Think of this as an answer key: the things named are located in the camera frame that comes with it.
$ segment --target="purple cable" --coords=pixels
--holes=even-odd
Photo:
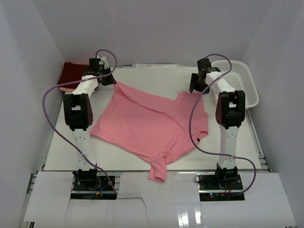
[[[206,154],[210,154],[210,155],[219,155],[219,156],[232,157],[231,154],[227,154],[227,153],[211,153],[211,152],[207,152],[207,151],[202,150],[200,147],[198,147],[198,146],[195,144],[195,142],[194,142],[194,140],[193,140],[193,137],[192,137],[192,133],[191,133],[191,124],[192,124],[193,113],[194,113],[194,110],[195,110],[195,108],[196,108],[196,105],[197,105],[198,102],[200,101],[201,96],[203,96],[203,94],[206,92],[206,90],[209,89],[216,81],[218,81],[220,78],[222,78],[224,75],[228,74],[228,73],[232,70],[232,64],[231,64],[230,60],[229,60],[227,57],[225,57],[225,56],[223,56],[223,55],[220,55],[220,54],[210,54],[210,55],[207,55],[205,58],[207,58],[207,57],[209,57],[209,56],[221,56],[221,57],[225,58],[225,59],[229,62],[230,69],[229,69],[229,71],[223,73],[222,75],[220,75],[219,77],[217,77],[216,79],[214,79],[214,80],[213,80],[213,81],[212,81],[212,82],[203,90],[203,92],[201,92],[200,96],[198,97],[198,99],[197,99],[196,102],[194,103],[194,106],[193,106],[192,111],[191,111],[190,119],[189,119],[189,135],[190,135],[191,142],[193,143],[193,145],[194,145],[199,151],[201,151],[201,152],[203,152],[203,153],[206,153]],[[251,183],[249,184],[249,186],[248,186],[245,190],[243,190],[242,192],[236,193],[236,195],[240,195],[240,194],[242,194],[242,193],[248,191],[248,190],[251,188],[251,186],[253,185],[253,183],[255,182],[255,179],[256,179],[256,176],[257,176],[257,175],[256,175],[256,174],[257,174],[257,169],[256,169],[256,166],[254,165],[254,163],[253,163],[250,159],[248,159],[248,158],[243,158],[243,157],[237,157],[237,156],[235,156],[235,158],[236,158],[236,159],[246,160],[246,161],[250,162],[250,163],[252,164],[253,170],[254,170],[253,179],[252,179]]]
[[[114,193],[117,195],[117,192],[112,184],[112,181],[111,179],[109,178],[108,174],[106,173],[105,170],[103,170],[102,168],[98,167],[97,165],[91,163],[87,157],[82,153],[82,151],[76,146],[74,145],[71,141],[69,141],[66,137],[64,137],[56,128],[55,126],[53,125],[53,123],[51,122],[51,120],[49,119],[49,116],[47,114],[47,110],[46,110],[46,105],[45,105],[45,102],[46,102],[46,97],[48,95],[49,92],[51,92],[53,89],[55,88],[58,88],[58,87],[62,87],[62,86],[67,86],[67,85],[71,85],[71,84],[75,84],[75,83],[79,83],[79,82],[84,82],[84,81],[87,81],[87,80],[92,80],[92,79],[96,79],[96,78],[101,78],[101,77],[106,77],[106,76],[109,76],[110,74],[112,74],[116,67],[117,67],[117,58],[116,56],[111,52],[111,51],[108,51],[108,50],[105,50],[105,49],[100,49],[96,52],[96,55],[97,56],[97,53],[100,52],[100,51],[105,51],[105,52],[108,52],[110,53],[114,59],[115,59],[115,66],[113,68],[113,70],[107,74],[107,75],[100,75],[100,76],[94,76],[94,77],[91,77],[91,78],[88,78],[88,79],[84,79],[84,80],[78,80],[78,81],[74,81],[74,82],[68,82],[68,83],[63,83],[63,84],[60,84],[60,85],[56,85],[56,86],[53,86],[52,88],[50,88],[49,90],[46,91],[46,93],[44,94],[43,98],[42,98],[42,107],[43,107],[43,112],[44,112],[44,115],[46,116],[46,119],[47,119],[47,122],[49,123],[49,125],[51,126],[51,128],[54,130],[54,132],[56,132],[61,138],[63,138],[68,144],[70,144],[71,146],[73,146],[82,156],[83,158],[87,161],[87,163],[89,163],[90,165],[92,165],[94,168],[96,169],[99,169],[101,170],[107,177],[108,181],[111,183],[111,187],[114,191]]]

